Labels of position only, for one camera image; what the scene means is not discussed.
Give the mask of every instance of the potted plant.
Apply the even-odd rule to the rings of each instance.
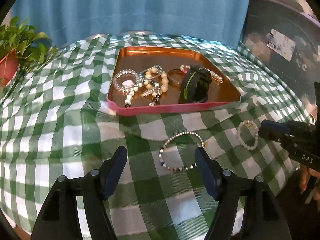
[[[35,28],[26,25],[27,20],[18,24],[19,18],[11,19],[9,26],[0,27],[0,85],[5,86],[17,72],[17,82],[28,72],[38,70],[45,65],[57,51],[49,48],[40,42],[39,39],[48,39],[48,35],[39,32]]]

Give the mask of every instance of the blue curtain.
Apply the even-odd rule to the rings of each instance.
[[[93,34],[148,30],[235,47],[249,0],[17,0],[12,16],[52,38],[53,45]]]

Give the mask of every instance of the beaded bracelet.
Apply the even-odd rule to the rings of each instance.
[[[201,142],[201,146],[204,147],[205,146],[205,143],[203,142],[202,138],[200,137],[200,135],[198,135],[196,132],[180,132],[172,137],[170,137],[165,143],[164,145],[160,148],[160,151],[159,151],[159,161],[160,161],[160,165],[162,167],[164,167],[165,169],[167,169],[168,171],[172,171],[172,172],[175,172],[175,171],[184,171],[184,170],[191,170],[193,169],[194,167],[197,166],[196,163],[193,163],[192,165],[190,166],[182,166],[182,167],[178,167],[178,168],[172,168],[172,167],[169,167],[167,166],[167,164],[164,162],[163,158],[162,158],[162,154],[163,154],[163,150],[167,147],[167,145],[174,139],[174,138],[177,138],[181,135],[184,135],[184,134],[193,134],[195,136],[197,136],[199,139],[200,139],[200,142]]]
[[[120,86],[118,84],[118,79],[121,76],[133,76],[135,79],[135,83],[132,86]],[[142,83],[140,83],[140,79],[138,74],[132,70],[132,69],[124,69],[121,70],[118,74],[115,75],[115,77],[112,80],[112,84],[113,86],[119,91],[119,92],[125,92],[125,93],[129,93],[130,91],[138,91],[139,87],[142,87]]]
[[[257,125],[256,125],[254,122],[245,120],[245,121],[243,121],[243,122],[241,122],[241,123],[239,124],[238,129],[237,129],[237,133],[236,133],[237,139],[238,139],[238,141],[240,142],[240,144],[241,144],[245,149],[247,149],[248,151],[253,151],[253,150],[258,146],[258,133],[256,133],[255,136],[254,136],[254,140],[255,140],[255,141],[254,141],[254,145],[253,145],[253,146],[248,146],[248,145],[246,145],[245,142],[243,141],[243,139],[242,139],[241,136],[240,136],[240,129],[241,129],[241,127],[244,126],[244,125],[245,125],[246,127],[248,127],[250,130],[251,130],[251,129],[257,129],[258,127],[257,127]]]
[[[161,83],[153,81],[154,78],[161,77]],[[143,78],[144,84],[146,85],[147,90],[144,91],[141,96],[145,97],[148,95],[152,95],[153,99],[152,102],[149,103],[149,106],[156,106],[159,104],[159,100],[161,98],[162,93],[166,93],[168,91],[168,83],[169,80],[167,78],[166,72],[162,70],[162,68],[159,65],[155,65],[151,68],[148,68],[146,70],[143,70],[139,73],[139,77]]]
[[[180,70],[182,73],[187,73],[188,70],[190,69],[190,66],[188,65],[181,65],[180,66]],[[215,72],[211,71],[210,69],[207,68],[207,71],[210,72],[210,75],[211,75],[211,78],[220,82],[220,83],[223,83],[223,80],[222,80],[222,77],[220,77],[218,74],[216,74]]]

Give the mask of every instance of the human hand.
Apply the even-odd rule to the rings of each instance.
[[[299,188],[301,190],[301,193],[303,193],[307,189],[307,184],[310,176],[320,179],[320,172],[315,171],[311,168],[308,168],[305,165],[301,165],[300,171],[301,171],[301,179],[299,182]],[[312,198],[317,201],[318,212],[320,212],[320,183],[318,183],[316,189],[314,190]]]

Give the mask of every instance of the pearl bracelet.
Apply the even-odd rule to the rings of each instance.
[[[258,146],[258,133],[256,133],[255,136],[254,136],[254,140],[255,140],[255,141],[254,141],[254,145],[253,145],[253,146],[248,146],[248,145],[246,145],[245,142],[243,141],[243,139],[242,139],[241,136],[240,136],[240,129],[241,129],[241,127],[244,126],[244,125],[245,125],[246,127],[248,127],[249,130],[251,130],[251,129],[257,130],[258,127],[257,127],[257,125],[256,125],[254,122],[245,120],[245,121],[243,121],[243,122],[241,122],[241,123],[239,124],[238,129],[237,129],[237,133],[236,133],[237,139],[238,139],[238,141],[240,142],[240,144],[241,144],[245,149],[247,149],[248,151],[253,151],[253,150]]]
[[[172,137],[170,137],[165,143],[164,145],[160,148],[160,151],[159,151],[159,161],[160,161],[160,165],[162,167],[164,167],[165,169],[167,169],[168,171],[172,171],[172,172],[175,172],[175,171],[184,171],[184,170],[191,170],[193,169],[194,167],[197,166],[196,163],[193,163],[192,165],[190,166],[182,166],[182,167],[178,167],[178,168],[172,168],[172,167],[169,167],[167,166],[167,164],[164,162],[163,158],[162,158],[162,155],[163,155],[163,150],[167,147],[167,145],[174,139],[174,138],[177,138],[181,135],[184,135],[184,134],[193,134],[195,136],[197,136],[199,139],[200,139],[200,142],[201,142],[201,146],[204,147],[205,146],[205,143],[203,142],[202,138],[200,137],[200,135],[198,135],[196,132],[181,132],[181,133],[178,133]]]
[[[188,70],[190,69],[190,66],[188,65],[181,65],[180,66],[180,70],[182,73],[187,73]],[[220,82],[220,83],[223,83],[223,80],[222,80],[222,77],[218,76],[218,74],[216,74],[215,72],[211,71],[210,69],[207,68],[207,71],[210,72],[210,75],[211,75],[211,78]]]
[[[161,80],[162,86],[160,86],[159,83],[152,80],[159,76],[162,78]],[[161,98],[161,94],[166,93],[168,91],[169,80],[167,78],[167,74],[162,70],[162,68],[159,65],[155,65],[151,68],[148,68],[140,72],[139,77],[142,78],[142,80],[144,81],[144,85],[146,85],[146,88],[147,88],[147,90],[144,91],[141,94],[141,96],[145,97],[151,94],[153,96],[153,100],[151,103],[149,103],[149,106],[157,105]]]

